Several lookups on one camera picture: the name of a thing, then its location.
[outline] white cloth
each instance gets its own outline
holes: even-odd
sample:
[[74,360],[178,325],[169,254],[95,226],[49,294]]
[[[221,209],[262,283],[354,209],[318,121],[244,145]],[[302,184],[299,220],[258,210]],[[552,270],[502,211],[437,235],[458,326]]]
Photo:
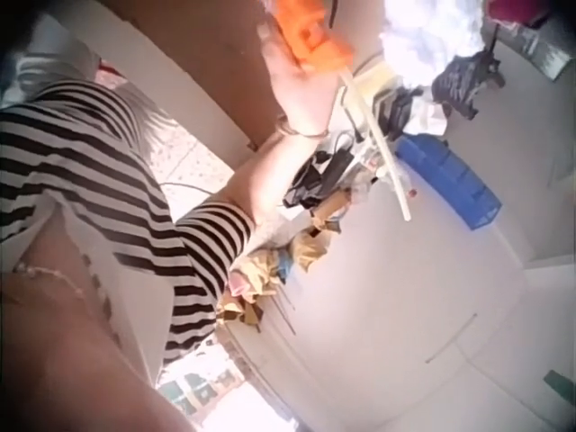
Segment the white cloth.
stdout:
[[431,86],[455,56],[484,48],[482,0],[384,0],[386,63],[407,88]]

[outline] fabric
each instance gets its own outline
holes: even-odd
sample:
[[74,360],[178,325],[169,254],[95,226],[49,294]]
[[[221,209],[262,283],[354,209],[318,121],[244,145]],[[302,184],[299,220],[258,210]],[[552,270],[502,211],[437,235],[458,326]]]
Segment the fabric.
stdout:
[[[212,333],[228,270],[254,224],[224,202],[173,223],[139,143],[130,106],[92,83],[58,82],[1,111],[2,267],[15,266],[59,206],[79,249],[100,258],[94,270],[144,360],[157,351],[169,363]],[[154,379],[157,368],[148,369]]]
[[473,98],[487,81],[501,80],[499,67],[500,62],[487,49],[469,58],[455,58],[432,84],[434,101],[449,104],[465,119],[473,120],[478,113]]
[[455,57],[484,48],[482,0],[383,0],[386,63],[407,88],[430,86]]

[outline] red object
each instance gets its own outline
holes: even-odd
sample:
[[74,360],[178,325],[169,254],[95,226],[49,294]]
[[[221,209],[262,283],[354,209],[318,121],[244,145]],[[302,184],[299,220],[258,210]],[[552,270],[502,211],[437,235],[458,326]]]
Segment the red object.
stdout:
[[319,72],[352,64],[352,48],[325,28],[326,10],[320,0],[276,0],[275,14],[292,54]]
[[549,12],[545,0],[494,0],[488,4],[490,18],[531,25]]

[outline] blue plastic crate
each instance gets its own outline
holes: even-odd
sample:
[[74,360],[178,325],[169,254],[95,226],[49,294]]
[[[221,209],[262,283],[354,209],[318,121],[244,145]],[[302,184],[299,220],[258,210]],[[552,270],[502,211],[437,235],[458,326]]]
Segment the blue plastic crate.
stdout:
[[500,200],[436,137],[404,135],[396,153],[450,204],[471,230],[488,225],[498,215]]

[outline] person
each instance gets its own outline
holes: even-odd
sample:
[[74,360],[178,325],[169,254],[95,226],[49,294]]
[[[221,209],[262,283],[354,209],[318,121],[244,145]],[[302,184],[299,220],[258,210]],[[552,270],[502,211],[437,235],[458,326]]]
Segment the person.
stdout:
[[212,333],[230,266],[327,135],[338,87],[273,21],[258,34],[283,133],[176,223],[114,91],[57,80],[0,112],[1,393],[31,429],[193,430],[154,382]]

